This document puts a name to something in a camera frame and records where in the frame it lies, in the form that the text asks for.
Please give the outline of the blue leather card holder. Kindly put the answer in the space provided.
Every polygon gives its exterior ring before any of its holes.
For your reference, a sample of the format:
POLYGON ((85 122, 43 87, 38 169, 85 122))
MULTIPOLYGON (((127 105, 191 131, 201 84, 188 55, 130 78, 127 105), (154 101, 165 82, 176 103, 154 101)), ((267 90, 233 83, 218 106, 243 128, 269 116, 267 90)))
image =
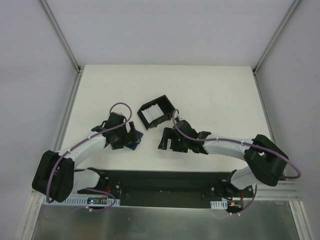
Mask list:
POLYGON ((138 130, 135 130, 133 133, 129 133, 129 143, 124 146, 130 150, 136 150, 138 145, 141 143, 144 134, 138 130))

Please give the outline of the black plastic card rack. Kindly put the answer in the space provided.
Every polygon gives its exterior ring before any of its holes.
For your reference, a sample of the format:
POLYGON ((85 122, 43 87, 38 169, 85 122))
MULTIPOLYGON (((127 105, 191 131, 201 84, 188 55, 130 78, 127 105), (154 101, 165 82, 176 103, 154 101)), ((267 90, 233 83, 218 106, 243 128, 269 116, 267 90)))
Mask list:
POLYGON ((137 115, 146 130, 156 128, 159 124, 172 119, 172 114, 176 108, 164 94, 147 103, 144 103, 137 115))

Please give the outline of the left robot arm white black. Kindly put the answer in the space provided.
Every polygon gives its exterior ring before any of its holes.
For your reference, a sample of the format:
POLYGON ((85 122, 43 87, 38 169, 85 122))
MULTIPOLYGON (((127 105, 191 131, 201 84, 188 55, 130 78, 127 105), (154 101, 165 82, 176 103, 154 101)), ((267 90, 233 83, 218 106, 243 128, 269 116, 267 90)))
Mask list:
POLYGON ((135 150, 143 133, 136 130, 133 121, 126 120, 124 115, 111 112, 107 120, 92 128, 75 146, 57 152, 47 150, 40 159, 32 189, 59 203, 71 193, 87 188, 96 195, 102 194, 106 188, 102 173, 92 167, 80 171, 76 168, 107 146, 112 150, 135 150))

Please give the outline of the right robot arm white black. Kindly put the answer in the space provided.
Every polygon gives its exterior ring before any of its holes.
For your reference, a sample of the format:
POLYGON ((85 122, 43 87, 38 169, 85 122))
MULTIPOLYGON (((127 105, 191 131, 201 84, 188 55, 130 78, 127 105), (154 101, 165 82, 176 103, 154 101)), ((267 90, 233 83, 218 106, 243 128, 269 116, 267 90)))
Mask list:
POLYGON ((275 187, 287 165, 287 155, 265 135, 257 134, 244 140, 225 138, 209 131, 197 132, 186 120, 178 120, 172 128, 164 128, 158 148, 180 153, 223 155, 246 162, 247 167, 233 170, 214 188, 226 199, 237 197, 245 188, 255 184, 275 187))

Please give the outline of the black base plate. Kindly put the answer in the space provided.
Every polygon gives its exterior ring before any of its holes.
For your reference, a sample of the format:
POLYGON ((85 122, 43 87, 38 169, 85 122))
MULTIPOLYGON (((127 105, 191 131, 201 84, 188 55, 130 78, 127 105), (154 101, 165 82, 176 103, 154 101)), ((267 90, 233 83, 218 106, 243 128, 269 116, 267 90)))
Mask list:
POLYGON ((230 172, 178 172, 102 170, 88 168, 98 175, 92 188, 111 193, 126 207, 208 209, 211 202, 239 201, 253 197, 252 185, 243 190, 225 189, 230 172))

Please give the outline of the left aluminium frame post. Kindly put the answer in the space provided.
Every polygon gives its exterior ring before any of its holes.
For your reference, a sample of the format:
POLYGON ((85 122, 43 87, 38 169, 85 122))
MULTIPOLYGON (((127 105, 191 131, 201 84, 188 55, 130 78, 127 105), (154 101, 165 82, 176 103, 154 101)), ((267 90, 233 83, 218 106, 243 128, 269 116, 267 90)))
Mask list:
POLYGON ((82 66, 78 63, 78 61, 77 61, 77 59, 76 59, 68 41, 67 41, 48 1, 47 0, 38 0, 38 3, 40 5, 40 7, 42 8, 45 16, 47 17, 58 41, 60 42, 64 52, 66 53, 69 61, 72 64, 73 68, 75 69, 75 71, 77 73, 80 73, 82 70, 82 66))

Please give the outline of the aluminium frame post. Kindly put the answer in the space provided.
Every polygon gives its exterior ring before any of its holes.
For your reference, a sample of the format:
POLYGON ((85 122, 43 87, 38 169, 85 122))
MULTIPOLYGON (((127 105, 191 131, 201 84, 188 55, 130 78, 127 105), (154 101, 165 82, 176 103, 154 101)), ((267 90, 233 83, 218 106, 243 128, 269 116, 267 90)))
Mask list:
POLYGON ((302 3, 302 0, 293 0, 290 4, 288 10, 285 12, 284 17, 280 21, 278 27, 276 28, 275 32, 273 33, 271 39, 269 40, 267 46, 265 47, 262 55, 260 56, 257 64, 252 68, 252 73, 254 76, 257 75, 258 71, 262 67, 263 63, 267 59, 268 55, 274 48, 275 44, 277 43, 278 39, 280 38, 282 32, 285 30, 286 26, 288 25, 289 21, 295 14, 296 10, 298 9, 299 5, 302 3))
POLYGON ((75 69, 75 71, 77 73, 80 73, 82 70, 82 66, 78 63, 78 61, 77 61, 77 59, 76 59, 68 41, 67 41, 48 1, 47 0, 38 0, 38 3, 40 5, 40 7, 42 8, 45 16, 47 17, 58 41, 60 42, 64 52, 66 53, 69 61, 72 64, 73 68, 75 69))

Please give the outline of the right aluminium frame post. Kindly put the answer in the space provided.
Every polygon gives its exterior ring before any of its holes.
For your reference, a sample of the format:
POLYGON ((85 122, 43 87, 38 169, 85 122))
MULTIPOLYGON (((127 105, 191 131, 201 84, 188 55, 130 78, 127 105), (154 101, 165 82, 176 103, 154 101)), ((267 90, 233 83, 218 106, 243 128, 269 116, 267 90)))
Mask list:
POLYGON ((290 4, 288 10, 285 12, 284 17, 280 21, 278 27, 276 28, 275 32, 273 33, 271 39, 269 40, 267 46, 265 47, 262 55, 260 56, 257 64, 252 68, 252 73, 254 76, 257 75, 258 71, 262 67, 263 63, 267 59, 268 55, 274 48, 275 44, 277 43, 278 39, 280 38, 282 32, 285 30, 286 26, 288 25, 289 21, 295 14, 296 10, 298 9, 299 5, 302 3, 302 0, 293 0, 290 4))

